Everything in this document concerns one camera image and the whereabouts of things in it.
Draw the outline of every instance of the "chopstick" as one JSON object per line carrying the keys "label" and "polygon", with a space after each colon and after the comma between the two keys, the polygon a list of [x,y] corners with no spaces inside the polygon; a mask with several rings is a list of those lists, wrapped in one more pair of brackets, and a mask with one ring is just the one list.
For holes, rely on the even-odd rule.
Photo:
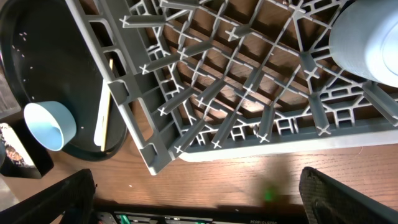
{"label": "chopstick", "polygon": [[[109,67],[111,67],[111,70],[113,70],[113,59],[109,60]],[[103,142],[101,144],[101,152],[105,151],[105,145],[106,145],[106,132],[108,130],[108,119],[109,119],[109,104],[111,102],[111,92],[108,90],[107,87],[107,93],[104,97],[105,98],[105,103],[106,103],[106,111],[104,112],[103,115],[103,120],[102,120],[102,137],[103,137]]]}

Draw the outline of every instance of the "light blue bowl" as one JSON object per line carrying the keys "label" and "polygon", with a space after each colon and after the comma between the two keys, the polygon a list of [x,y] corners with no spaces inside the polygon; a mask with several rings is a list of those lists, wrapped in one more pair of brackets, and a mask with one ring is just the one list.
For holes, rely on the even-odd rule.
{"label": "light blue bowl", "polygon": [[25,106],[24,117],[33,137],[51,151],[61,150],[75,137],[75,119],[59,102],[29,103]]}

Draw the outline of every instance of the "black round tray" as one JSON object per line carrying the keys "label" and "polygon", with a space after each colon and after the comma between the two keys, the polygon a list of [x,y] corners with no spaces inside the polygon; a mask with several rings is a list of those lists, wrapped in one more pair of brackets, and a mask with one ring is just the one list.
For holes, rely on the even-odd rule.
{"label": "black round tray", "polygon": [[105,152],[94,144],[103,78],[65,1],[8,1],[0,12],[0,51],[4,74],[21,108],[53,100],[72,113],[77,132],[63,151],[100,161],[119,150],[127,128],[113,100]]}

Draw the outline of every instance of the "green object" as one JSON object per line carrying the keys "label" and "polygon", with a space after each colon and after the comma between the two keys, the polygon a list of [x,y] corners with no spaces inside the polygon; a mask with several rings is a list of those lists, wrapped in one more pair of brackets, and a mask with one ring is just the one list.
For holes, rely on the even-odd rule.
{"label": "green object", "polygon": [[273,187],[269,187],[268,189],[266,189],[266,191],[264,192],[264,201],[266,202],[273,202],[276,198],[276,191],[275,188]]}
{"label": "green object", "polygon": [[130,220],[126,215],[120,215],[121,224],[130,224]]}

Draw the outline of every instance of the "wood grain surface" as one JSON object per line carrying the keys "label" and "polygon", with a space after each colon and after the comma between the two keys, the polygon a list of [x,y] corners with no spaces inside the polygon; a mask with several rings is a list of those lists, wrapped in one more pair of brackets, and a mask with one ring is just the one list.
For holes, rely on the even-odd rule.
{"label": "wood grain surface", "polygon": [[[137,120],[142,111],[134,106]],[[152,130],[143,127],[145,136]],[[90,168],[96,198],[121,204],[205,207],[262,206],[264,189],[278,188],[284,203],[301,204],[299,178],[311,166],[398,210],[398,145],[354,147],[274,156],[189,163],[177,159],[151,176],[130,137],[111,159],[86,162],[50,152],[54,168],[41,180],[3,177],[24,200],[76,171]]]}
{"label": "wood grain surface", "polygon": [[[90,8],[93,7],[92,0],[85,0]],[[239,22],[248,20],[256,1],[231,1],[226,16],[234,17]],[[270,37],[279,33],[278,27],[286,20],[283,12],[277,12],[264,5],[262,13],[254,23],[256,30],[267,30],[265,33]],[[190,29],[190,33],[197,36],[206,36],[211,29],[207,27],[205,15],[195,18],[196,24]],[[165,29],[168,44],[171,51],[175,50],[175,39],[172,32]],[[230,49],[231,43],[225,41],[225,33],[215,39],[213,44],[222,49]],[[282,38],[283,43],[297,48],[291,44],[294,36]],[[258,41],[250,38],[244,43],[238,57],[257,65],[264,54],[267,46],[259,46]],[[224,69],[225,61],[217,55],[210,53],[205,69],[220,75]],[[289,63],[291,58],[285,55],[275,55],[267,64],[267,71],[284,79],[290,75]],[[185,82],[190,81],[190,74],[183,66],[178,70],[182,73]],[[247,78],[247,71],[238,66],[233,67],[228,74],[228,82],[236,86],[242,86]],[[200,80],[195,88],[204,89],[209,85],[208,80]],[[273,83],[261,84],[258,95],[265,103],[274,98],[277,91]],[[305,91],[303,81],[298,78],[294,80],[296,88]],[[222,91],[217,97],[229,107],[234,107],[235,97],[230,90]],[[301,108],[306,102],[301,98],[286,96],[280,103],[280,109],[292,110]],[[244,105],[243,115],[247,117],[257,116],[262,108],[253,108]],[[133,105],[134,114],[139,122],[140,129],[145,137],[152,133],[151,128],[146,125],[144,115],[138,107]],[[218,114],[213,114],[213,120],[217,123]],[[227,159],[222,161],[189,163],[177,159],[169,164],[157,176],[151,176],[142,160],[136,145],[129,136],[122,149],[111,159],[102,162],[86,162],[64,152],[50,152],[54,161],[54,168],[41,180],[20,179],[3,177],[6,184],[14,192],[19,200],[24,200],[37,192],[55,184],[68,177],[76,171],[84,168],[91,169],[94,180],[98,184],[96,198],[114,201],[122,204],[156,205],[156,206],[178,206],[178,207],[205,207],[216,208],[222,206],[262,206],[264,189],[273,185],[278,188],[279,198],[284,203],[302,203],[299,195],[299,177],[305,166],[311,166],[324,172],[332,178],[360,191],[361,193],[398,210],[398,145],[355,147],[349,149],[335,149],[327,151],[303,152],[296,154],[283,154],[274,156],[256,156],[239,159]]]}

